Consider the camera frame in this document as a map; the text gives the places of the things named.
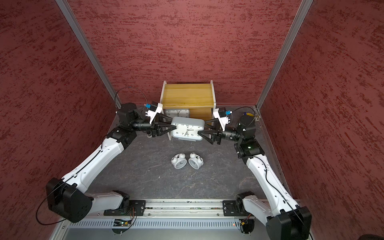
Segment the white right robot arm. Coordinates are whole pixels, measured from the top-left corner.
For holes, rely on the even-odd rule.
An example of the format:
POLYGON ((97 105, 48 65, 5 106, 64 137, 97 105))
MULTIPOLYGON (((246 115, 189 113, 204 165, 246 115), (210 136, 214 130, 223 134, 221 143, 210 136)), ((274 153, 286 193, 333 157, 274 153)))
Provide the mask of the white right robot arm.
POLYGON ((256 131, 255 117, 242 115, 234 128, 222 125, 220 119, 213 119, 198 134, 211 144, 220 144, 222 140, 234 142, 238 158, 256 177, 269 202, 264 204, 254 194, 242 193, 238 196, 240 208, 265 225, 271 240, 313 239, 310 210, 301 207, 285 189, 256 140, 256 131))

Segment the grey rectangular alarm clock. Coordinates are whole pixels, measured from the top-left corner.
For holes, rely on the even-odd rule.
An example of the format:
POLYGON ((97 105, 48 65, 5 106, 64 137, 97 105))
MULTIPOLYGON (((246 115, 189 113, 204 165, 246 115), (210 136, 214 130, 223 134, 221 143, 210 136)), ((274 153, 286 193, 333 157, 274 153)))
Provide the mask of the grey rectangular alarm clock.
POLYGON ((189 118, 190 117, 189 109, 165 109, 164 113, 166 116, 170 118, 174 118, 174 117, 189 118))
POLYGON ((200 119, 174 117, 171 123, 176 129, 171 131, 173 138, 185 141, 202 141, 198 132, 205 129, 205 121, 200 119))

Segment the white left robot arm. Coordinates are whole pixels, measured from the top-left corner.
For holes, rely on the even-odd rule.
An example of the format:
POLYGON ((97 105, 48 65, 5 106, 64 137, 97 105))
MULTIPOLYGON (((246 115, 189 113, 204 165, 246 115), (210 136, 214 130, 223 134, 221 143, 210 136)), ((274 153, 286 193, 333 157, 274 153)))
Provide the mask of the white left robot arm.
POLYGON ((155 137, 176 129, 169 123, 172 119, 162 114, 161 103, 152 102, 146 104, 146 108, 143 114, 136 104, 123 104, 117 110, 119 124, 103 138, 101 145, 61 179, 52 178, 47 183, 44 201, 50 211, 72 223, 101 211, 121 216, 135 212, 130 206, 129 195, 121 191, 96 195, 86 192, 99 173, 133 142, 137 132, 147 132, 155 137))

